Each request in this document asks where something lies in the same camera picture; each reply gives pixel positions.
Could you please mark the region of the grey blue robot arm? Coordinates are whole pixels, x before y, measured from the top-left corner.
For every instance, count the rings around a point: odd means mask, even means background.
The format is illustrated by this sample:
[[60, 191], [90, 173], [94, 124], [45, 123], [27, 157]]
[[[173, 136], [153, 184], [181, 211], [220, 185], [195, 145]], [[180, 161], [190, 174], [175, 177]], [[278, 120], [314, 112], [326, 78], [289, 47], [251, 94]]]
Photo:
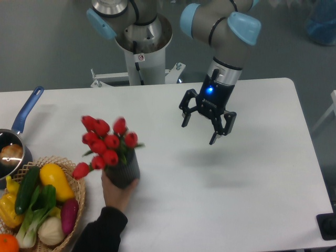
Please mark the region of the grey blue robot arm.
[[[200, 91], [188, 90], [179, 105], [183, 127], [195, 111], [212, 122], [211, 143], [230, 134], [236, 119], [226, 104], [261, 30], [260, 21], [247, 15], [255, 5], [256, 1], [193, 3], [180, 17], [184, 34], [214, 50]], [[165, 49], [172, 27], [158, 13], [156, 1], [93, 1], [87, 19], [98, 34], [123, 49], [131, 85], [165, 82]]]

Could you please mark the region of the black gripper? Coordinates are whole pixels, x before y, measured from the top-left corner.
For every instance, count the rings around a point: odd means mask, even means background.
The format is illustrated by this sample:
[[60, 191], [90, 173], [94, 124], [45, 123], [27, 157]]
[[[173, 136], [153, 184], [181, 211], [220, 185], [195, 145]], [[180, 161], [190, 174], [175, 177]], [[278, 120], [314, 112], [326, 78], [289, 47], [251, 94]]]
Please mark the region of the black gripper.
[[[237, 113], [226, 111], [226, 105], [234, 87], [234, 85], [217, 83], [209, 76], [206, 76], [199, 94], [194, 89], [186, 90], [179, 105], [183, 117], [181, 127], [186, 127], [191, 114], [198, 111], [199, 114], [210, 119], [214, 127], [214, 133], [209, 142], [210, 145], [214, 144], [222, 135], [226, 136], [230, 134]], [[191, 99], [195, 99], [196, 105], [190, 108], [188, 105]], [[223, 115], [225, 120], [224, 126], [221, 115]]]

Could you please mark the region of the person's hand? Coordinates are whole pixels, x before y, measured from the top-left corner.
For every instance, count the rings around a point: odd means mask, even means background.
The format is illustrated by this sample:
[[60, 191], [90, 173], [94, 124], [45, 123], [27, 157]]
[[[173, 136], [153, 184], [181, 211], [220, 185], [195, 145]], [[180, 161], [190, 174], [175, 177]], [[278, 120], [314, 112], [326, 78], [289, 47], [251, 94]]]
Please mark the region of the person's hand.
[[135, 179], [126, 188], [118, 188], [107, 177], [105, 171], [101, 176], [103, 197], [106, 207], [113, 207], [125, 213], [129, 204], [131, 195], [139, 183], [139, 179]]

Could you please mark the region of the black sleeved forearm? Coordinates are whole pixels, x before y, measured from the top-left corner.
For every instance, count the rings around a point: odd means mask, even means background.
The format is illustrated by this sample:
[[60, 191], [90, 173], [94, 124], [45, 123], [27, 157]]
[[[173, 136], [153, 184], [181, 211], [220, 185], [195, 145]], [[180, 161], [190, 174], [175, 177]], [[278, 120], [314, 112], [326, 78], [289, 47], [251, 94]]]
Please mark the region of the black sleeved forearm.
[[127, 217], [120, 210], [104, 207], [98, 219], [84, 228], [72, 251], [118, 251], [120, 235], [127, 223]]

